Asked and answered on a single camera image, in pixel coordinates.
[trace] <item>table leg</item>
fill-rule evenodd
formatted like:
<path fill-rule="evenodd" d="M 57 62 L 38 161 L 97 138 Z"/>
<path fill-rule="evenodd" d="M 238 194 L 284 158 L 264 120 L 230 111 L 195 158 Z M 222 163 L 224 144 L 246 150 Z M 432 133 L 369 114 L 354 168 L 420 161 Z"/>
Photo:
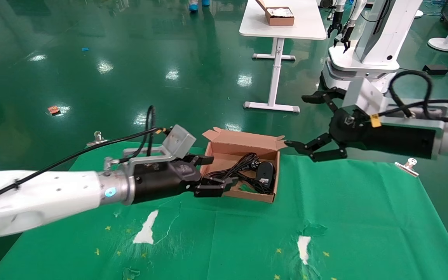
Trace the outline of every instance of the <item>table leg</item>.
<path fill-rule="evenodd" d="M 270 52 L 270 54 L 254 53 L 252 58 L 275 59 L 275 48 L 277 46 L 277 39 L 278 38 L 272 39 L 272 51 Z M 294 55 L 281 55 L 281 58 L 286 59 L 286 60 L 295 60 L 296 59 Z"/>
<path fill-rule="evenodd" d="M 281 73 L 281 57 L 282 48 L 284 46 L 284 38 L 278 38 L 275 45 L 274 66 L 272 67 L 272 81 L 270 82 L 270 91 L 268 93 L 268 103 L 257 103 L 246 101 L 244 108 L 269 109 L 269 110 L 285 110 L 288 112 L 300 113 L 300 107 L 289 105 L 278 105 L 275 103 L 277 96 L 277 86 L 279 85 L 279 74 Z"/>

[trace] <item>white table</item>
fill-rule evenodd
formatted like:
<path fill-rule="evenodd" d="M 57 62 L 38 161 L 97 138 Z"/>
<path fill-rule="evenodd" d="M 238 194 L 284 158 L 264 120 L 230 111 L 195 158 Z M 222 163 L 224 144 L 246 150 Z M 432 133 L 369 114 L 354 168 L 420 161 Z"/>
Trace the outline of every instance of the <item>white table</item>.
<path fill-rule="evenodd" d="M 324 40 L 326 38 L 326 30 L 322 23 L 316 0 L 265 0 L 265 5 L 267 7 L 289 7 L 295 16 L 295 24 L 293 26 L 269 26 L 265 18 L 265 12 L 256 0 L 248 0 L 239 33 L 243 36 L 251 37 L 272 37 L 271 54 L 254 53 L 253 57 L 274 59 L 274 66 L 272 68 L 268 103 L 246 101 L 243 107 L 299 113 L 300 107 L 298 106 L 278 105 L 275 103 L 279 73 L 281 72 L 281 60 L 295 59 L 292 55 L 282 54 L 284 39 Z"/>

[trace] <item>yellow tag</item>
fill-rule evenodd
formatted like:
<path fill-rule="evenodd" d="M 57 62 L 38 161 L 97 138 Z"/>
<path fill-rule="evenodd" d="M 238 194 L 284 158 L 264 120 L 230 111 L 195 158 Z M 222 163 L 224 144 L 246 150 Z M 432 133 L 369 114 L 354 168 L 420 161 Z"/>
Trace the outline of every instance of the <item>yellow tag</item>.
<path fill-rule="evenodd" d="M 378 128 L 381 126 L 381 121 L 379 119 L 379 114 L 371 115 L 371 125 L 373 128 Z"/>

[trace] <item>green tablecloth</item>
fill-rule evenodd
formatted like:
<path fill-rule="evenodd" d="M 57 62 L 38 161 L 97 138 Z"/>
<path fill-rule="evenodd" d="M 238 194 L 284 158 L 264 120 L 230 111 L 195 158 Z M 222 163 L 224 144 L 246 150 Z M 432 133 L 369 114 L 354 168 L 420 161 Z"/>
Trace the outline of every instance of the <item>green tablecloth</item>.
<path fill-rule="evenodd" d="M 71 170 L 101 170 L 135 145 Z M 155 244 L 133 244 L 156 209 Z M 299 235 L 312 236 L 307 265 Z M 392 164 L 282 155 L 274 204 L 185 193 L 103 206 L 24 233 L 0 262 L 0 280 L 13 279 L 448 280 L 448 234 L 419 179 Z"/>

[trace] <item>small box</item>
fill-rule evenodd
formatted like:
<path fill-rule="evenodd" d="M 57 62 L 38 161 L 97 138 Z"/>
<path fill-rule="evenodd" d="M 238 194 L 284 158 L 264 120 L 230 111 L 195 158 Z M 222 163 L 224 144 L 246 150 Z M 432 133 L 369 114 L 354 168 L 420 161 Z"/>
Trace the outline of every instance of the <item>small box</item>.
<path fill-rule="evenodd" d="M 274 192 L 272 194 L 251 193 L 240 190 L 246 182 L 239 181 L 231 190 L 224 193 L 226 196 L 258 200 L 263 202 L 274 202 L 277 195 L 277 182 L 279 181 L 279 150 L 286 147 L 284 136 L 274 137 L 244 133 L 238 131 L 229 131 L 219 128 L 213 128 L 203 133 L 210 143 L 206 147 L 205 156 L 213 156 L 211 165 L 203 165 L 200 169 L 201 174 L 226 170 L 236 164 L 245 154 L 254 152 L 259 156 L 260 161 L 270 161 L 275 168 Z M 245 171 L 244 175 L 254 177 L 255 172 Z"/>
<path fill-rule="evenodd" d="M 256 2 L 265 11 L 265 18 L 270 26 L 293 25 L 295 23 L 295 16 L 289 7 L 266 7 L 263 0 L 256 0 Z M 291 16 L 273 16 L 269 9 L 288 9 Z"/>

